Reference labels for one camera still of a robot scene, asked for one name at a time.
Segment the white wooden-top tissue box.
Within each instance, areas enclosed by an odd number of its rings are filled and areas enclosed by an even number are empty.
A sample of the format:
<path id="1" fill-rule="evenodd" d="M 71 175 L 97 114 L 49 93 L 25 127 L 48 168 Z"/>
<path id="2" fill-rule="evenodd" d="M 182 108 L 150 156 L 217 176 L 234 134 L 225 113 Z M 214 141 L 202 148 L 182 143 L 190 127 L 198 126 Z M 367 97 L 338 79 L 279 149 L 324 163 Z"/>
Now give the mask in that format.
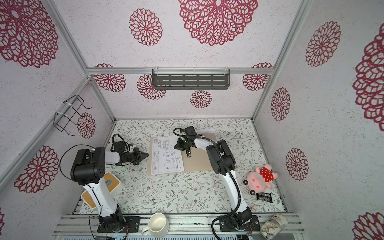
<path id="1" fill-rule="evenodd" d="M 114 198 L 124 187 L 123 183 L 111 172 L 106 172 L 105 173 L 105 183 L 106 186 L 111 194 L 111 196 Z M 81 194 L 81 199 L 92 209 L 96 209 L 97 206 L 92 199 L 91 195 L 87 192 L 84 191 Z"/>

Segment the pink pig plush toy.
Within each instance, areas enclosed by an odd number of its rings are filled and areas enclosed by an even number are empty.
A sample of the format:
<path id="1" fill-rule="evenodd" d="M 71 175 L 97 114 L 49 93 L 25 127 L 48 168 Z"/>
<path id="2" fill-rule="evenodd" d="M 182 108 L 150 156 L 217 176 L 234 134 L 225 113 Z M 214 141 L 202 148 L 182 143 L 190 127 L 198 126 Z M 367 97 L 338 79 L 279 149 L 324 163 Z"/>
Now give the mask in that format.
<path id="1" fill-rule="evenodd" d="M 255 196 L 256 194 L 263 193 L 266 189 L 272 189 L 271 182 L 278 177 L 279 174 L 272 171 L 272 166 L 266 164 L 249 172 L 243 180 L 243 184 L 248 187 L 250 195 Z"/>

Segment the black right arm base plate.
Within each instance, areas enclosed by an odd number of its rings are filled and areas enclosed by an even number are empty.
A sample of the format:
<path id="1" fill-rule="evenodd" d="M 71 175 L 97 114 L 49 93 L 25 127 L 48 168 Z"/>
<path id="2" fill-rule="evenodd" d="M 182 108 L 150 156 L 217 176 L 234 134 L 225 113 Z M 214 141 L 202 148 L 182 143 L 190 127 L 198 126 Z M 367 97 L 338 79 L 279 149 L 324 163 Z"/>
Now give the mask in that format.
<path id="1" fill-rule="evenodd" d="M 259 219 L 252 214 L 249 207 L 245 211 L 220 219 L 222 232 L 259 232 L 261 229 Z"/>

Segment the white ceramic mug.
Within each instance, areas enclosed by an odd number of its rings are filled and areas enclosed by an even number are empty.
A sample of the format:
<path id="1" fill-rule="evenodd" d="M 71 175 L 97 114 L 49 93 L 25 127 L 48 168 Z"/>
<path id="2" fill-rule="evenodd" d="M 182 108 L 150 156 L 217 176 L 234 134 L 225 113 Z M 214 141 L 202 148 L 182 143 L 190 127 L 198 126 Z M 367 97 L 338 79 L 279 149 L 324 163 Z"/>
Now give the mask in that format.
<path id="1" fill-rule="evenodd" d="M 142 229 L 141 235 L 163 238 L 168 234 L 169 230 L 170 223 L 167 217 L 162 213 L 155 213 L 151 216 L 148 225 Z"/>

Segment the white technical drawing sheet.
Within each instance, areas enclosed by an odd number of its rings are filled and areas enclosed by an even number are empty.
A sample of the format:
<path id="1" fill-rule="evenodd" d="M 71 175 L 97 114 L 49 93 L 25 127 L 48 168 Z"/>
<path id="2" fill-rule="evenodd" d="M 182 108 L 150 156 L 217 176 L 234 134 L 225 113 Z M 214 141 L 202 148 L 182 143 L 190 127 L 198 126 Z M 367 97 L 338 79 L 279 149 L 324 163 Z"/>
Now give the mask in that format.
<path id="1" fill-rule="evenodd" d="M 184 171 L 182 153 L 174 147 L 178 141 L 175 135 L 152 138 L 150 175 L 181 173 Z"/>

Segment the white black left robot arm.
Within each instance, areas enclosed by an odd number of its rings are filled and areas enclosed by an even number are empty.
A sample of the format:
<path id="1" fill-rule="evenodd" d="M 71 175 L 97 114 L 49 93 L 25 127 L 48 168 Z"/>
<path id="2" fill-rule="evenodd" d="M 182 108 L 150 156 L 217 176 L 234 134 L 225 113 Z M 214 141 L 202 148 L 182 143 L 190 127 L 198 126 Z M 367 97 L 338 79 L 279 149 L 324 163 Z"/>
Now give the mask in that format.
<path id="1" fill-rule="evenodd" d="M 100 217 L 110 217 L 117 214 L 118 204 L 105 183 L 106 166 L 136 166 L 148 156 L 148 153 L 140 151 L 137 147 L 130 150 L 130 145 L 125 141 L 112 143 L 110 150 L 104 147 L 80 149 L 70 171 L 71 180 L 87 190 Z"/>

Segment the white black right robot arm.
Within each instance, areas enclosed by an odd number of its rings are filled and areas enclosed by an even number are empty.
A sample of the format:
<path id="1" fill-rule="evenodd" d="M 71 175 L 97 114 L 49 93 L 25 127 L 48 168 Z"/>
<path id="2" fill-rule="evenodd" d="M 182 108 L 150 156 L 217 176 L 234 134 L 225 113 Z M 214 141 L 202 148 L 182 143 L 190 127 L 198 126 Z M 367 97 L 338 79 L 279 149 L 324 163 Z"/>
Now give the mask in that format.
<path id="1" fill-rule="evenodd" d="M 231 214 L 237 216 L 251 216 L 252 211 L 245 201 L 236 176 L 236 160 L 224 140 L 214 141 L 203 134 L 198 134 L 193 126 L 175 128 L 173 134 L 178 137 L 175 150 L 186 153 L 187 158 L 192 157 L 191 149 L 200 149 L 207 153 L 212 170 L 222 178 L 231 203 Z"/>

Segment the white printed text sheet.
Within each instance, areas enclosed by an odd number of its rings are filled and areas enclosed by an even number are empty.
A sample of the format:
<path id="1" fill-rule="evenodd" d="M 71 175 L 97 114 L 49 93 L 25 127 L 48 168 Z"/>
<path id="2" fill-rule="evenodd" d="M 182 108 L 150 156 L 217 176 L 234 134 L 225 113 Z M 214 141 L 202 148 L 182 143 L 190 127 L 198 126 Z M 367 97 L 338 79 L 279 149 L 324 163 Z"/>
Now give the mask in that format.
<path id="1" fill-rule="evenodd" d="M 197 134 L 210 134 L 210 133 L 213 133 L 215 134 L 216 133 L 216 130 L 213 129 L 213 128 L 206 128 L 206 129 L 198 129 L 196 130 Z"/>

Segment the beige manila folder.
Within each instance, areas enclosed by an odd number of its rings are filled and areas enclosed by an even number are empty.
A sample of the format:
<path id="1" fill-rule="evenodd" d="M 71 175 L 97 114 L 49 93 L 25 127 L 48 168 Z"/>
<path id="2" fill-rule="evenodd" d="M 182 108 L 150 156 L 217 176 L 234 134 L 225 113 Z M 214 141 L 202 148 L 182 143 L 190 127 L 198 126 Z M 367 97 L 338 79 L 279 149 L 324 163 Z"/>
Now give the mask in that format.
<path id="1" fill-rule="evenodd" d="M 151 163 L 151 147 L 149 148 L 149 159 L 148 159 L 148 166 L 147 166 L 147 175 L 150 175 L 150 163 Z M 196 149 L 191 148 L 191 156 L 187 157 L 187 154 L 185 151 L 181 151 L 183 163 L 184 163 L 184 171 L 182 173 L 186 172 L 198 172 L 198 171 L 211 171 L 212 167 L 207 155 L 206 150 L 202 149 Z"/>

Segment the marbled patterned cup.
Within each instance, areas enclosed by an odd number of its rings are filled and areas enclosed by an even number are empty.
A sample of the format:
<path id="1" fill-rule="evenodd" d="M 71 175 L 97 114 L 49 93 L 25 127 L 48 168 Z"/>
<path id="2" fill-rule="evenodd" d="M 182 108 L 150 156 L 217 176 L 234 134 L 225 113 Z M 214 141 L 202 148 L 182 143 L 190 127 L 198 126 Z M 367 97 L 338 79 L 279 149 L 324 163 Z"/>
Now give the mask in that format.
<path id="1" fill-rule="evenodd" d="M 273 240 L 288 224 L 288 219 L 281 213 L 273 215 L 260 228 L 260 233 L 266 240 Z"/>

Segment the grey slotted wall shelf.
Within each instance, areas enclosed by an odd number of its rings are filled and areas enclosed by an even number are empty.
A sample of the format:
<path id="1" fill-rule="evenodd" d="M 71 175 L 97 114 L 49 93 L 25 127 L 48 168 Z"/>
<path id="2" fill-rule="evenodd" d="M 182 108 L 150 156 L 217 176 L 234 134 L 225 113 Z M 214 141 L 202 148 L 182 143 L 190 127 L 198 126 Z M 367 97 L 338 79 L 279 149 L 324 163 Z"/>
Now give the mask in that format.
<path id="1" fill-rule="evenodd" d="M 152 70 L 152 85 L 156 90 L 227 90 L 229 69 L 214 70 Z"/>

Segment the small black card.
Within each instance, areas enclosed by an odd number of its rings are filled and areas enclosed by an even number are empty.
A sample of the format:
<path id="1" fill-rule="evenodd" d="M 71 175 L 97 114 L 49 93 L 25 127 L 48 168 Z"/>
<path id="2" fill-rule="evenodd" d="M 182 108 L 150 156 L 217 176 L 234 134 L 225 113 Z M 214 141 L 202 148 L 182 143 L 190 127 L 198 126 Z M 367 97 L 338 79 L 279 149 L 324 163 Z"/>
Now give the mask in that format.
<path id="1" fill-rule="evenodd" d="M 257 200 L 272 203 L 272 195 L 270 193 L 257 193 Z"/>

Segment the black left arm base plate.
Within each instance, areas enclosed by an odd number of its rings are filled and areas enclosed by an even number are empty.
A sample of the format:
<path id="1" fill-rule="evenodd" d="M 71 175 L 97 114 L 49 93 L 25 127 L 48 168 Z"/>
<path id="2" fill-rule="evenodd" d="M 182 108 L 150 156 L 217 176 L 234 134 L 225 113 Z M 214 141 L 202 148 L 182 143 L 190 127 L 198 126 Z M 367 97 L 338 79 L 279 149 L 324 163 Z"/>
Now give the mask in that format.
<path id="1" fill-rule="evenodd" d="M 98 217 L 99 227 L 97 233 L 137 233 L 139 231 L 141 217 L 124 217 L 117 209 L 115 214 L 107 217 Z"/>

